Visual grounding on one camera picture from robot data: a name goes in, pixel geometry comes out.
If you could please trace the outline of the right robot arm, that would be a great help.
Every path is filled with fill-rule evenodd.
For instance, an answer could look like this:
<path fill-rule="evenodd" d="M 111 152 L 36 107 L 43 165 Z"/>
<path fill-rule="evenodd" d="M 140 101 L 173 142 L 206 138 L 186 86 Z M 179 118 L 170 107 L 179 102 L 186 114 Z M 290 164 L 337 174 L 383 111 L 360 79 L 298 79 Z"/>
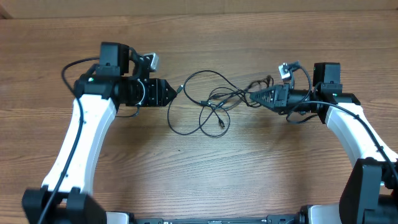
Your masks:
<path fill-rule="evenodd" d="M 315 63 L 307 90 L 295 89 L 294 71 L 300 69 L 298 62 L 283 63 L 283 83 L 253 92 L 250 99 L 286 117 L 319 117 L 340 141 L 353 170 L 338 203 L 268 215 L 265 223 L 397 223 L 397 153 L 367 121 L 357 97 L 343 92 L 339 63 Z"/>

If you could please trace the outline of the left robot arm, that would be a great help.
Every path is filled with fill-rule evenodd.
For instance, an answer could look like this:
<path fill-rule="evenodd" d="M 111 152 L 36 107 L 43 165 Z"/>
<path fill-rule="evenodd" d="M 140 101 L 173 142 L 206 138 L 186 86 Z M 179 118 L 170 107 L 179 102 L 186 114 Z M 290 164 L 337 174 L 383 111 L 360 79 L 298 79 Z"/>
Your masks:
<path fill-rule="evenodd" d="M 177 92 L 164 79 L 151 78 L 155 53 L 103 42 L 92 66 L 73 85 L 75 97 L 60 152 L 39 189 L 26 189 L 22 208 L 29 223 L 135 223 L 129 212 L 109 212 L 93 194 L 94 175 L 104 138 L 121 105 L 167 106 Z"/>

